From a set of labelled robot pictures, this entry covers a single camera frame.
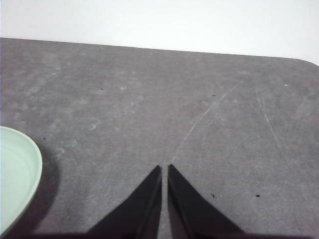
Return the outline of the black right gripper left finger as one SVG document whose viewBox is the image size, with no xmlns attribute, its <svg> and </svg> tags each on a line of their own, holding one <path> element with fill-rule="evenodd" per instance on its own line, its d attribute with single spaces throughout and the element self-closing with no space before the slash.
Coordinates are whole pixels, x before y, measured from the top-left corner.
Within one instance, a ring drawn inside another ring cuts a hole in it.
<svg viewBox="0 0 319 239">
<path fill-rule="evenodd" d="M 132 194 L 94 225 L 94 239 L 156 239 L 162 204 L 162 173 L 156 166 Z"/>
</svg>

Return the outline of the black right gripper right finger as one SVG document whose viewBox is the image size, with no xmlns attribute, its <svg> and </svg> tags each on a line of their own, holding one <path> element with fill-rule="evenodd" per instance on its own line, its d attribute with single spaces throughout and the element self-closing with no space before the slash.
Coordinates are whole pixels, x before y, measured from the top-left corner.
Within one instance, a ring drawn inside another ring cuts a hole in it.
<svg viewBox="0 0 319 239">
<path fill-rule="evenodd" d="M 245 233 L 206 201 L 174 165 L 168 166 L 167 202 L 174 239 L 237 239 Z"/>
</svg>

